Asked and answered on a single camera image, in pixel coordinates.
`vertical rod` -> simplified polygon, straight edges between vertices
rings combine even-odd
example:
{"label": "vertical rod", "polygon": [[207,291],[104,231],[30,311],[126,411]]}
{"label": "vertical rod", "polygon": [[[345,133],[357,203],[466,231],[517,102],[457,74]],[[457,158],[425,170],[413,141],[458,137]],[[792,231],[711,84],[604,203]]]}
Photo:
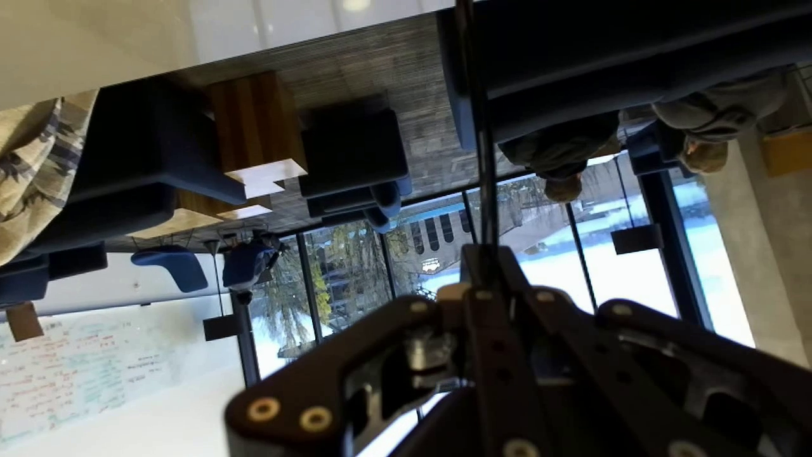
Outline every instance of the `vertical rod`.
{"label": "vertical rod", "polygon": [[477,225],[475,225],[475,212],[472,212],[472,199],[466,197],[466,191],[462,191],[462,206],[463,206],[463,212],[466,212],[466,224],[472,225],[472,241],[480,243],[477,238]]}
{"label": "vertical rod", "polygon": [[320,310],[314,304],[312,271],[309,271],[306,246],[305,246],[305,236],[301,233],[297,233],[297,249],[299,249],[299,264],[301,264],[301,279],[305,279],[305,295],[306,295],[312,334],[314,334],[314,343],[320,344],[325,339],[321,316],[320,316]]}
{"label": "vertical rod", "polygon": [[661,269],[666,273],[666,283],[672,288],[679,319],[688,325],[703,325],[712,330],[699,273],[696,271],[684,224],[679,215],[679,206],[674,197],[672,180],[665,170],[642,172],[639,174],[639,193],[650,210],[652,224],[661,231]]}
{"label": "vertical rod", "polygon": [[255,358],[255,343],[254,343],[254,326],[250,326],[248,304],[250,304],[250,291],[230,295],[230,306],[233,306],[233,316],[236,316],[236,325],[238,325],[236,344],[238,344],[238,358],[240,358],[240,366],[244,366],[244,384],[254,386],[254,384],[260,381],[260,372],[258,372],[258,358]]}
{"label": "vertical rod", "polygon": [[617,180],[620,180],[620,191],[623,193],[628,225],[633,229],[632,199],[628,199],[628,191],[627,191],[627,182],[623,182],[623,172],[620,170],[620,158],[612,158],[612,163],[614,163],[614,172],[617,172]]}
{"label": "vertical rod", "polygon": [[482,87],[482,61],[477,56],[477,22],[475,22],[475,1],[457,0],[457,29],[462,47],[462,65],[466,76],[466,87],[472,93],[472,116],[477,131],[477,164],[480,164],[480,203],[482,203],[482,243],[499,243],[499,203],[496,203],[496,159],[495,159],[495,139],[486,120],[486,90]]}
{"label": "vertical rod", "polygon": [[593,296],[593,282],[590,282],[590,273],[588,273],[588,264],[587,264],[587,254],[584,254],[584,243],[580,243],[580,233],[579,233],[579,220],[575,220],[573,206],[566,203],[562,207],[566,207],[567,229],[573,231],[573,241],[575,241],[575,249],[579,249],[579,262],[580,262],[584,282],[587,282],[587,288],[588,288],[590,310],[599,311],[599,300]]}
{"label": "vertical rod", "polygon": [[385,269],[385,283],[387,283],[387,296],[397,296],[396,291],[396,277],[390,273],[390,257],[387,257],[387,243],[385,243],[385,236],[378,233],[378,243],[381,243],[381,254],[382,254],[382,269]]}

